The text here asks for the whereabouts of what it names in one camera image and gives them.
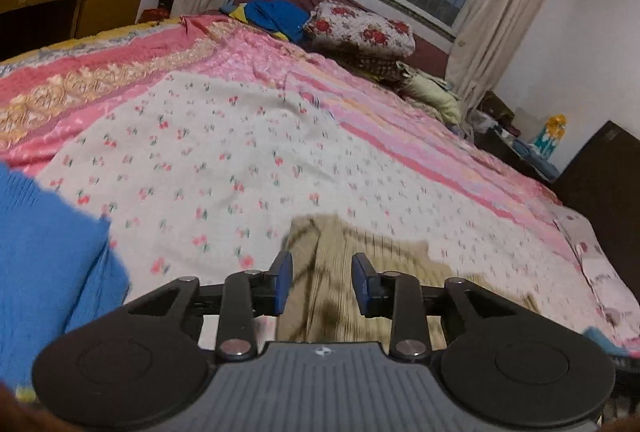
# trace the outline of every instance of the metal screw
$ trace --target metal screw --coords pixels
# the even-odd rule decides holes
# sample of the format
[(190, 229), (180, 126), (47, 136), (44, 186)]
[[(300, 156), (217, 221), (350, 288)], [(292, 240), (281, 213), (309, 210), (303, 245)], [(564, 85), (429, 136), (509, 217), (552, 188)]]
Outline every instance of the metal screw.
[(231, 338), (225, 340), (220, 345), (220, 351), (224, 352), (228, 356), (242, 356), (251, 351), (251, 344), (246, 340), (239, 340), (238, 338)]
[(419, 340), (401, 340), (396, 344), (396, 351), (403, 356), (413, 358), (427, 351), (427, 346)]

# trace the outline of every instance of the blue cloth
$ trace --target blue cloth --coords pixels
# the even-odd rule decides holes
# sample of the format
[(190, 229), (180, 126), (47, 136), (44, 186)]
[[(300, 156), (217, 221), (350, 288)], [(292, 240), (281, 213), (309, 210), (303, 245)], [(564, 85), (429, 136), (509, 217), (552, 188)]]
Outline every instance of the blue cloth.
[(267, 31), (280, 31), (297, 44), (302, 40), (302, 26), (310, 15), (286, 0), (252, 0), (244, 7), (244, 16)]
[(108, 230), (0, 163), (0, 380), (10, 388), (31, 386), (47, 344), (122, 304), (129, 280)]
[(587, 327), (582, 333), (582, 336), (586, 336), (592, 342), (595, 342), (600, 348), (607, 354), (614, 356), (630, 356), (629, 351), (614, 344), (604, 333), (595, 327)]

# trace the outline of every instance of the round black pad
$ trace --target round black pad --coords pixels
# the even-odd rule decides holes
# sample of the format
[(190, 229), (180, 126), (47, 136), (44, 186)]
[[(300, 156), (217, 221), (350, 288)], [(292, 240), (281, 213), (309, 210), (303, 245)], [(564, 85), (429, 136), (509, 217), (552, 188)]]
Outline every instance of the round black pad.
[(472, 414), (503, 425), (559, 428), (596, 417), (612, 361), (587, 338), (537, 317), (482, 320), (445, 350), (446, 388)]
[(191, 338), (161, 320), (89, 324), (58, 339), (34, 364), (38, 398), (59, 418), (100, 430), (176, 414), (199, 395), (208, 366)]

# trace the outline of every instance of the floral pillow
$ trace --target floral pillow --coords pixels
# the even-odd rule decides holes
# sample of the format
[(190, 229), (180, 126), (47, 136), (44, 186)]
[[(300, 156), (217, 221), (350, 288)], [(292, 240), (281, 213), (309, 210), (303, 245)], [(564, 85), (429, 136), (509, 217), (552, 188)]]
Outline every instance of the floral pillow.
[(409, 25), (333, 1), (320, 2), (304, 29), (316, 50), (347, 50), (389, 60), (415, 51)]

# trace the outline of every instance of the blue sweater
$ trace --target blue sweater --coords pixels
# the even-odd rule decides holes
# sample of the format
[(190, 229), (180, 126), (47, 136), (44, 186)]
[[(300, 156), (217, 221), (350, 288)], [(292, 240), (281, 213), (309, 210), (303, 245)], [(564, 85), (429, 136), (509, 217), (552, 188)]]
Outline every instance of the blue sweater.
[(47, 344), (122, 304), (129, 281), (108, 231), (0, 163), (0, 380), (10, 388), (31, 385)]

